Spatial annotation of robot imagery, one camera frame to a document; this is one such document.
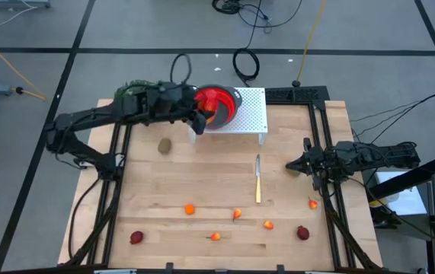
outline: knife blade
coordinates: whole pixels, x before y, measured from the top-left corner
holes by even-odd
[[[256,156],[256,203],[261,203],[261,161],[260,155]]]

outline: white rack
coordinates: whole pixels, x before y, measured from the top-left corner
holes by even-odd
[[[266,115],[266,99],[264,88],[235,88],[242,96],[242,104],[234,119],[220,129],[205,129],[206,134],[257,134],[260,145],[263,145],[268,133]],[[188,127],[190,143],[195,144],[197,135]]]

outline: wooden table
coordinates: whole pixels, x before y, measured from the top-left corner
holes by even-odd
[[[98,105],[111,100],[99,100]],[[328,101],[327,113],[333,143],[351,140],[350,124],[343,101]],[[303,153],[303,138],[312,139],[309,113],[302,106],[267,106],[268,136],[259,146],[254,135],[202,135],[192,146],[183,123],[159,123],[133,127],[120,197],[109,267],[175,269],[268,269],[283,264],[286,270],[333,270],[331,248],[321,197],[312,189],[312,178],[289,175],[285,163]],[[317,112],[319,129],[321,129]],[[113,126],[92,129],[88,144],[108,151]],[[161,138],[169,137],[173,148],[160,155]],[[261,155],[262,203],[256,204],[254,163]],[[74,204],[93,183],[96,172],[80,174]],[[382,265],[376,235],[362,186],[342,184],[352,235],[373,262]],[[74,250],[91,232],[101,183],[84,199],[76,218]],[[309,197],[318,208],[309,208]],[[196,206],[186,215],[185,204]],[[236,208],[242,217],[232,221]],[[271,231],[265,220],[274,223]],[[296,236],[299,225],[310,238]],[[144,232],[141,244],[131,245],[130,235]],[[211,241],[214,232],[222,240]],[[342,265],[346,266],[344,241],[336,230]],[[67,233],[59,261],[68,260]],[[101,234],[99,247],[103,246]],[[99,248],[96,262],[101,261]]]

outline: red fruit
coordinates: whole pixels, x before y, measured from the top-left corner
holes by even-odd
[[[299,226],[299,229],[296,231],[296,235],[299,237],[300,240],[307,240],[309,239],[310,233],[307,228],[304,228],[303,226]]]
[[[142,241],[144,234],[141,231],[136,231],[131,234],[131,244],[139,244]]]

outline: knife handle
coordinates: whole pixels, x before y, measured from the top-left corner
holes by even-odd
[[[261,180],[256,177],[256,203],[261,203]]]

